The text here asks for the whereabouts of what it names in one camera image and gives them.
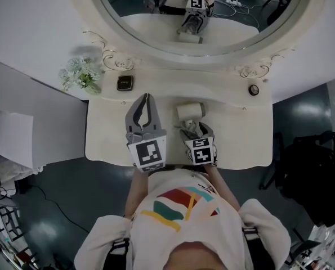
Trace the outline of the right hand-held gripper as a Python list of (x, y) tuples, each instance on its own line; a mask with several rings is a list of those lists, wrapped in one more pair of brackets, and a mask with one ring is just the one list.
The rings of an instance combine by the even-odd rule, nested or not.
[(186, 153), (193, 165), (217, 165), (217, 149), (214, 144), (213, 130), (205, 123), (199, 122), (202, 133), (199, 138), (196, 130), (181, 128), (180, 137), (185, 142)]

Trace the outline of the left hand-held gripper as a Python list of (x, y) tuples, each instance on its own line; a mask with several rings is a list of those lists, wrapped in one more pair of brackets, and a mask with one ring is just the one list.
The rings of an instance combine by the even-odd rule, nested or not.
[[(148, 121), (142, 126), (140, 118), (146, 106)], [(125, 117), (127, 147), (133, 164), (142, 172), (165, 167), (167, 131), (161, 128), (155, 99), (151, 94), (141, 95), (129, 108)]]

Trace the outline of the white hair dryer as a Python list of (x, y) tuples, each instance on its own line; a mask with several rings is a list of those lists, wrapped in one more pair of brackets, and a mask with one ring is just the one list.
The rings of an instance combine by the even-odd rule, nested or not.
[(206, 116), (207, 110), (204, 103), (189, 102), (176, 106), (177, 117), (184, 129), (197, 132), (200, 120)]

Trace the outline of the person's left forearm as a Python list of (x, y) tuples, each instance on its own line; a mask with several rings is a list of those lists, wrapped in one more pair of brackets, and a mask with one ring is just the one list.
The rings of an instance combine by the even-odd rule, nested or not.
[(136, 209), (148, 195), (148, 173), (134, 169), (131, 186), (127, 196), (124, 217), (131, 220)]

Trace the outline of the person's right forearm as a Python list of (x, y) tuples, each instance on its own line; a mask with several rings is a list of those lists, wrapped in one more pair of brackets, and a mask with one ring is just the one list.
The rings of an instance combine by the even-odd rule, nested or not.
[(217, 167), (206, 164), (204, 165), (204, 169), (207, 172), (210, 183), (217, 190), (218, 194), (238, 212), (240, 210), (240, 205)]

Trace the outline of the black square box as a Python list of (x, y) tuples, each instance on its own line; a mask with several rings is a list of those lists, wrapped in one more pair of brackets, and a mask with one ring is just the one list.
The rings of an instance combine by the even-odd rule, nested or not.
[(132, 75), (120, 75), (117, 79), (117, 91), (129, 92), (133, 90), (134, 77)]

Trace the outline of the white flower bouquet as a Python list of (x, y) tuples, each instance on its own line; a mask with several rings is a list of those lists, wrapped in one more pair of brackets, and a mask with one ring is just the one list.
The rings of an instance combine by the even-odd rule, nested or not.
[(99, 95), (101, 87), (98, 82), (103, 73), (102, 64), (98, 59), (78, 56), (71, 58), (66, 67), (59, 70), (58, 77), (65, 92), (77, 87), (90, 95)]

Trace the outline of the person's white printed shirt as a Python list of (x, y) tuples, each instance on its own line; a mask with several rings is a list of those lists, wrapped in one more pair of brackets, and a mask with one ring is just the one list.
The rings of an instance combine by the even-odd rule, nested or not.
[(76, 270), (281, 269), (291, 238), (258, 200), (236, 211), (207, 172), (148, 175), (148, 195), (131, 220), (97, 219), (75, 256)]

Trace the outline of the white shelf unit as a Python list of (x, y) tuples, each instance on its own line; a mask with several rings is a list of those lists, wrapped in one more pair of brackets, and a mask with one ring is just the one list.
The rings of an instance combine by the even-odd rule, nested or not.
[(33, 167), (84, 157), (87, 104), (0, 63), (0, 113), (33, 117)]

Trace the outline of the black chair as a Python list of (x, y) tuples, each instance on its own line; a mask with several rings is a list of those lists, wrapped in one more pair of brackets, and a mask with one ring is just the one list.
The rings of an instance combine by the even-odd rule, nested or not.
[(273, 174), (264, 175), (258, 188), (275, 185), (283, 197), (304, 208), (314, 225), (335, 225), (335, 132), (295, 137), (288, 146), (278, 132), (273, 147)]

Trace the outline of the white flat box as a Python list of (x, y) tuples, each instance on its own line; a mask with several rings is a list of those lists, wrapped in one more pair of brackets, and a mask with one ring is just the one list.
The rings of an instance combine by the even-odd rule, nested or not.
[(33, 167), (33, 117), (0, 112), (0, 155), (28, 168)]

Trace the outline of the white crumpled cloth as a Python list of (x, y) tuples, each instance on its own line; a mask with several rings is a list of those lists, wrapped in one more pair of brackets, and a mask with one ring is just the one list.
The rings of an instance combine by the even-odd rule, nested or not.
[(30, 175), (37, 175), (43, 171), (44, 166), (28, 168), (14, 161), (0, 156), (0, 187), (7, 182), (18, 181)]

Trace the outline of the metal rack with clutter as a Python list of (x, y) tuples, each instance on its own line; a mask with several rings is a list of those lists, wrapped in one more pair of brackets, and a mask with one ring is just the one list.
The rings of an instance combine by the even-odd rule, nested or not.
[(16, 206), (0, 204), (0, 253), (17, 270), (42, 270), (37, 253), (26, 242)]

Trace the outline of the oval mirror with cream frame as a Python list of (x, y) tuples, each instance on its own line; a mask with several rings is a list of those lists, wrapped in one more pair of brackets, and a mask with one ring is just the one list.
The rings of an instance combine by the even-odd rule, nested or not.
[(107, 69), (165, 68), (230, 71), (262, 77), (316, 21), (325, 0), (291, 0), (264, 30), (213, 13), (207, 0), (186, 0), (183, 15), (161, 13), (170, 0), (144, 0), (146, 9), (121, 16), (111, 0), (71, 0), (101, 47)]

